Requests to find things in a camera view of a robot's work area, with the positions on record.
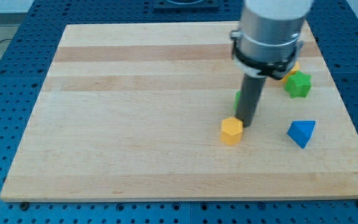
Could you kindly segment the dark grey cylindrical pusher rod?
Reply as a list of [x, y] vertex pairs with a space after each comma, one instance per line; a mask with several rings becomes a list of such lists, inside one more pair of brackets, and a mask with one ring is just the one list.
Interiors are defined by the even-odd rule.
[[266, 77], [244, 75], [237, 111], [234, 113], [235, 117], [243, 122], [244, 128], [252, 124], [265, 81]]

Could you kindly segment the yellow block behind arm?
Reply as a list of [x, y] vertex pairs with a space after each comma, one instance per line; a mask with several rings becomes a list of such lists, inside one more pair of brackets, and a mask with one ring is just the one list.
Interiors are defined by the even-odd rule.
[[288, 78], [298, 72], [300, 69], [299, 62], [296, 62], [293, 68], [281, 79], [281, 82], [286, 83]]

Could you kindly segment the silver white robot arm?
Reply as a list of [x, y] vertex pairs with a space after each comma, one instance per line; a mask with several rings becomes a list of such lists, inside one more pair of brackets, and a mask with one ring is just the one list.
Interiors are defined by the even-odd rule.
[[232, 59], [244, 73], [235, 117], [252, 124], [266, 78], [281, 80], [295, 66], [310, 0], [244, 0], [230, 38]]

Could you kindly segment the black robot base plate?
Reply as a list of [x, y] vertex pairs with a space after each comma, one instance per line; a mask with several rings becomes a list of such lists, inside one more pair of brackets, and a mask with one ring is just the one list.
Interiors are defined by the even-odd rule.
[[153, 0], [153, 12], [171, 10], [219, 9], [218, 0]]

